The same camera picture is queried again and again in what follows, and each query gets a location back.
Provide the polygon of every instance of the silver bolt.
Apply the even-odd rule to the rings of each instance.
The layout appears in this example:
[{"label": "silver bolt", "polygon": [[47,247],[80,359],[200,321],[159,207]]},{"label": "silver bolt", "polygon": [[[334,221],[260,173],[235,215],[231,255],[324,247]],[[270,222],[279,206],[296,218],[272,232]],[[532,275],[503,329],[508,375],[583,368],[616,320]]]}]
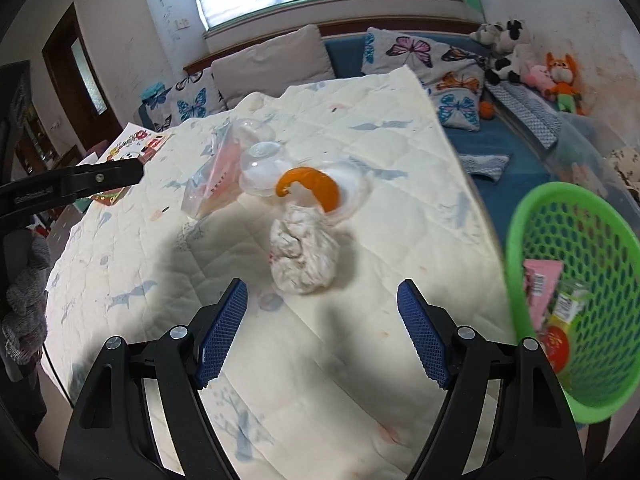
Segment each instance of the silver bolt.
[{"label": "silver bolt", "polygon": [[187,327],[185,326],[174,326],[169,332],[171,339],[182,339],[187,335]]},{"label": "silver bolt", "polygon": [[532,352],[537,350],[540,346],[535,339],[532,339],[530,337],[527,337],[522,344],[524,345],[524,348],[526,348],[527,350],[531,350]]},{"label": "silver bolt", "polygon": [[105,345],[107,346],[107,350],[115,350],[118,346],[122,344],[122,339],[118,336],[112,336],[107,339]]},{"label": "silver bolt", "polygon": [[474,332],[474,329],[469,328],[468,326],[461,326],[458,329],[458,335],[462,339],[473,339],[476,337],[476,332]]}]

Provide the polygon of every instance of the orange butterfly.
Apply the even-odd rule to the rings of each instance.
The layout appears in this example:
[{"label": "orange butterfly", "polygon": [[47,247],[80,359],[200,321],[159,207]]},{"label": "orange butterfly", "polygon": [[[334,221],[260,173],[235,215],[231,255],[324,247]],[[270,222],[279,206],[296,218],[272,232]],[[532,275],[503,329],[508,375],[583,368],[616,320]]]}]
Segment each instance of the orange butterfly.
[{"label": "orange butterfly", "polygon": [[480,82],[475,77],[456,79],[456,75],[453,72],[447,72],[442,77],[442,82],[436,86],[438,90],[446,90],[447,88],[468,88],[474,94],[478,93],[480,88]]}]

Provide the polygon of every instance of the pink butterfly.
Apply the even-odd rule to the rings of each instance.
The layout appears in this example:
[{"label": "pink butterfly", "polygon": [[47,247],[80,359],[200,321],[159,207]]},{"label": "pink butterfly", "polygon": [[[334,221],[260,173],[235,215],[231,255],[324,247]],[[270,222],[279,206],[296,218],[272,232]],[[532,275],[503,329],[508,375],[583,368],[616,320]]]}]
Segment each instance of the pink butterfly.
[{"label": "pink butterfly", "polygon": [[430,50],[431,45],[426,41],[412,40],[408,36],[398,36],[396,42],[386,51],[386,54],[388,56],[402,56],[402,54],[407,54],[407,59],[411,54],[415,54],[427,67],[433,68],[431,54],[429,54]]}]

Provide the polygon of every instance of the power outlet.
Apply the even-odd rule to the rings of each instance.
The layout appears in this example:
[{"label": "power outlet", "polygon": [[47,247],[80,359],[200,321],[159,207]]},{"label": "power outlet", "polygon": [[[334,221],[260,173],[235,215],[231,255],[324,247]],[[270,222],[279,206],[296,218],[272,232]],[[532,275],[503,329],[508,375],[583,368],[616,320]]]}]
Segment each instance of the power outlet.
[{"label": "power outlet", "polygon": [[182,30],[184,28],[191,27],[191,23],[186,18],[182,18],[181,20],[175,20],[175,28],[177,30]]}]

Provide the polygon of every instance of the basket rim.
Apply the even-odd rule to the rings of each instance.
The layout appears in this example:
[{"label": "basket rim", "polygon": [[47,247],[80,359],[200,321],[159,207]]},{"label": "basket rim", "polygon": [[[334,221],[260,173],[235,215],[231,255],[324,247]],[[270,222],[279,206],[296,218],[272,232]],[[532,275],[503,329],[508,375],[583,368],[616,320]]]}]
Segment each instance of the basket rim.
[{"label": "basket rim", "polygon": [[[620,213],[618,213],[609,203],[591,191],[567,182],[548,182],[529,191],[529,193],[527,193],[527,195],[525,195],[525,197],[520,201],[511,218],[505,250],[505,280],[509,296],[511,317],[518,339],[522,339],[524,337],[537,337],[529,317],[529,311],[526,309],[526,297],[522,290],[522,281],[524,279],[524,272],[522,270],[522,241],[524,238],[525,227],[536,204],[538,204],[542,198],[558,192],[568,192],[574,195],[576,200],[583,198],[585,199],[585,202],[600,202],[599,205],[602,208],[607,209],[613,218],[619,222],[620,227],[626,231],[628,238],[633,242],[634,250],[638,255],[640,255],[640,243],[638,242],[638,238],[625,219],[623,219],[622,216],[620,216]],[[620,409],[620,407],[629,400],[629,397],[631,397],[640,384],[640,359],[638,356],[636,356],[635,366],[630,372],[635,374],[635,377],[628,384],[627,388],[611,402],[601,406],[589,406],[587,404],[583,404],[572,397],[572,395],[563,388],[562,390],[564,391],[564,395],[569,403],[569,407],[576,422],[580,422],[581,424],[595,424],[606,420]]]}]

